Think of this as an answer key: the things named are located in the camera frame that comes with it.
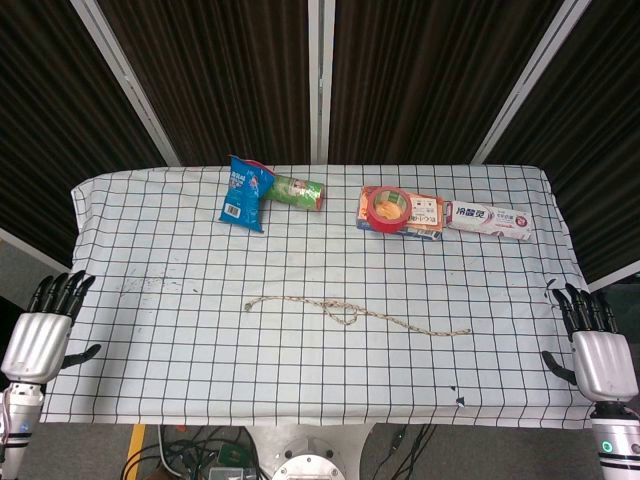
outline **floor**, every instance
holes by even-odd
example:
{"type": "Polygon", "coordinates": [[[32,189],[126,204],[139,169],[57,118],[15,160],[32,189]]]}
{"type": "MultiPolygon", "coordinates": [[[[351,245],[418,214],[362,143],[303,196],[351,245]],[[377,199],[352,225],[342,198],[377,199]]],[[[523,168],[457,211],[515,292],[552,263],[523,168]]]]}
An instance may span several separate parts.
{"type": "MultiPolygon", "coordinates": [[[[30,291],[46,274],[42,265],[0,242],[0,295],[24,306],[30,291]]],[[[640,284],[608,289],[620,327],[640,342],[640,284]]],[[[360,473],[370,480],[389,451],[395,425],[377,425],[365,446],[360,473]]],[[[408,451],[418,427],[410,427],[400,449],[381,469],[378,479],[391,478],[408,451]]],[[[147,429],[146,442],[155,442],[147,429]]],[[[21,480],[113,480],[119,478],[131,436],[128,425],[43,424],[26,452],[21,480]]],[[[143,465],[138,478],[152,465],[143,465]]],[[[589,430],[562,431],[494,427],[438,426],[412,478],[473,479],[600,479],[589,430]]]]}

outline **silver robot hand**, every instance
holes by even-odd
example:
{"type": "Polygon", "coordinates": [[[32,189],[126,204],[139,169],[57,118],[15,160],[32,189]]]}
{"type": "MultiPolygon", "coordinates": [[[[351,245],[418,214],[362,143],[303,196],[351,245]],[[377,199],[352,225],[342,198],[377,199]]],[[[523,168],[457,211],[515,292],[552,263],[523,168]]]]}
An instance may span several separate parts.
{"type": "Polygon", "coordinates": [[[100,345],[93,345],[84,353],[65,356],[71,327],[95,281],[92,276],[82,281],[84,274],[80,271],[71,278],[62,274],[55,281],[45,278],[27,313],[20,315],[13,329],[2,361],[2,372],[11,382],[2,393],[2,480],[18,478],[24,452],[40,418],[46,383],[61,369],[84,363],[100,350],[100,345]]]}
{"type": "Polygon", "coordinates": [[[558,365],[547,351],[542,358],[552,373],[577,385],[586,398],[596,402],[591,424],[605,480],[638,480],[640,421],[625,405],[638,394],[629,344],[618,333],[603,295],[594,298],[570,284],[566,289],[571,301],[559,290],[553,290],[553,295],[573,342],[575,372],[558,365]]]}

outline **string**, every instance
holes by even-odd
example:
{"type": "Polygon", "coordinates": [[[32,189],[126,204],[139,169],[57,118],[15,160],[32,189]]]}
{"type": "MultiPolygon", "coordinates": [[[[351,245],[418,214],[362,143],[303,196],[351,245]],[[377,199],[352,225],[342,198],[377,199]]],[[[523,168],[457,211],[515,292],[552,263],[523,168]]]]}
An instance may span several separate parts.
{"type": "Polygon", "coordinates": [[[308,305],[314,305],[322,309],[322,311],[329,315],[334,321],[338,322],[341,325],[353,325],[358,321],[358,317],[376,317],[382,320],[386,320],[388,322],[395,323],[396,325],[400,325],[403,328],[411,330],[412,332],[422,333],[424,335],[429,335],[432,337],[454,337],[456,335],[469,335],[471,333],[470,328],[465,328],[462,330],[454,330],[450,332],[434,332],[432,330],[427,330],[425,328],[417,327],[415,325],[411,325],[409,322],[405,322],[404,320],[400,320],[398,318],[392,317],[391,315],[385,315],[383,313],[372,312],[367,310],[366,308],[361,307],[360,305],[354,305],[353,303],[341,302],[339,300],[312,300],[310,298],[305,297],[295,297],[295,296],[264,296],[257,297],[247,302],[244,306],[245,311],[250,312],[254,305],[258,303],[263,303],[269,300],[287,300],[290,302],[300,302],[306,303],[308,305]],[[342,309],[352,315],[351,318],[345,318],[344,320],[338,316],[338,314],[333,313],[330,309],[342,309]]]}

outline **white grid tablecloth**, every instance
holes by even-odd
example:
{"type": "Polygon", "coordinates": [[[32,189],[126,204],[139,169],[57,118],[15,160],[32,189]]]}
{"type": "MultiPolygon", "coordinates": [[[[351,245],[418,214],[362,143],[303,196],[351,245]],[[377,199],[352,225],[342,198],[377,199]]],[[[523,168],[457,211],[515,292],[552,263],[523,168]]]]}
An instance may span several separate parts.
{"type": "Polygon", "coordinates": [[[571,368],[548,285],[586,288],[544,173],[512,166],[293,166],[327,185],[321,212],[265,202],[264,234],[217,220],[228,168],[102,175],[72,192],[74,270],[96,282],[69,352],[98,356],[49,385],[45,421],[582,428],[590,403],[545,370],[571,368]],[[355,227],[362,185],[531,211],[531,242],[445,229],[442,241],[355,227]],[[343,326],[262,295],[337,298],[376,318],[343,326]]]}

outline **white toothpaste box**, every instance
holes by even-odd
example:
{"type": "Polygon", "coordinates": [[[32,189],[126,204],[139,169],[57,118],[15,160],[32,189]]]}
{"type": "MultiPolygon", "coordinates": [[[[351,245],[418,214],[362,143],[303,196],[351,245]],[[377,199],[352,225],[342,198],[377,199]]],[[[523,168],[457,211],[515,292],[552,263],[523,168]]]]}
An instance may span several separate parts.
{"type": "Polygon", "coordinates": [[[447,202],[446,226],[466,232],[529,240],[533,221],[531,214],[468,202],[447,202]]]}

